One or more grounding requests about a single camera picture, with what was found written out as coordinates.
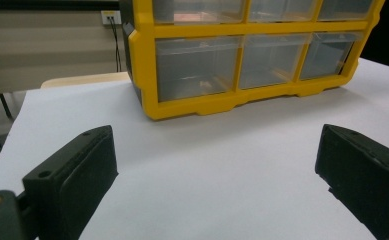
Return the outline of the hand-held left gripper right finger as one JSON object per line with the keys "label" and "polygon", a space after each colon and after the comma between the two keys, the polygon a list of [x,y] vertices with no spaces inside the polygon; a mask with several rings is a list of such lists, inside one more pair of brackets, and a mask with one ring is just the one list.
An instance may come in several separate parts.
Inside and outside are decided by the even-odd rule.
{"label": "hand-held left gripper right finger", "polygon": [[323,126],[315,172],[372,233],[389,240],[389,148],[340,126]]}

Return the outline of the white wall socket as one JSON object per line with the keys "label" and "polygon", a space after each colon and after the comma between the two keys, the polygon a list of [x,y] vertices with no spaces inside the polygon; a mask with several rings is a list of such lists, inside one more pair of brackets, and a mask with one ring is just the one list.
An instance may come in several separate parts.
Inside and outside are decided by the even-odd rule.
{"label": "white wall socket", "polygon": [[120,12],[115,10],[102,10],[101,19],[104,25],[119,25],[122,23]]}

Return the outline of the yellow drawer cabinet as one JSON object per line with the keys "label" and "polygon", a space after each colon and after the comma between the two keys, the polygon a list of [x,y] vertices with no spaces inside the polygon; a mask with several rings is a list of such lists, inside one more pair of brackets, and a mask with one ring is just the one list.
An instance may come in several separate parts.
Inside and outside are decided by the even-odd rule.
{"label": "yellow drawer cabinet", "polygon": [[153,1],[119,0],[119,5],[128,74],[145,114],[154,120],[224,112],[248,102],[274,97],[308,96],[348,83],[358,66],[358,59],[366,41],[380,19],[380,11],[385,3],[385,0],[375,0],[367,20],[351,23],[351,28],[364,31],[365,36],[353,46],[345,68],[337,76],[161,102],[158,99],[155,42],[159,38],[179,38],[182,29],[156,25],[153,18]]}

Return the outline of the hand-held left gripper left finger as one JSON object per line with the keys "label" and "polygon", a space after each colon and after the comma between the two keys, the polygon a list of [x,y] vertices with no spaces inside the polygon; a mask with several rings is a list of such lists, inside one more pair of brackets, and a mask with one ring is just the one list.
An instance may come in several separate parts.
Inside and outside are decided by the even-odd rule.
{"label": "hand-held left gripper left finger", "polygon": [[40,240],[78,240],[118,176],[113,130],[83,132],[23,178]]}

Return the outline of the set of clear plastic drawers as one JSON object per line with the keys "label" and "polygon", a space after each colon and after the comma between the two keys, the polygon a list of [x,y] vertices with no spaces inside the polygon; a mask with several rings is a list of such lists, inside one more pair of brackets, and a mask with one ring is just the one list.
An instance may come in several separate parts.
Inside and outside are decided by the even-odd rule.
{"label": "set of clear plastic drawers", "polygon": [[[341,74],[375,0],[154,0],[158,99],[303,83]],[[212,89],[201,89],[200,81]]]}

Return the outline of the beige wooden table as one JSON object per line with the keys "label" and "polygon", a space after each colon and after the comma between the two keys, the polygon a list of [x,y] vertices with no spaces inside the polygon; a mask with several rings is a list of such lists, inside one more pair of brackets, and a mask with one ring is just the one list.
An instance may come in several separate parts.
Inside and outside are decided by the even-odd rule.
{"label": "beige wooden table", "polygon": [[129,79],[130,76],[127,72],[63,77],[63,78],[50,79],[43,82],[41,85],[41,89],[93,84],[93,83],[103,83],[103,82],[113,82],[113,81],[123,81]]}

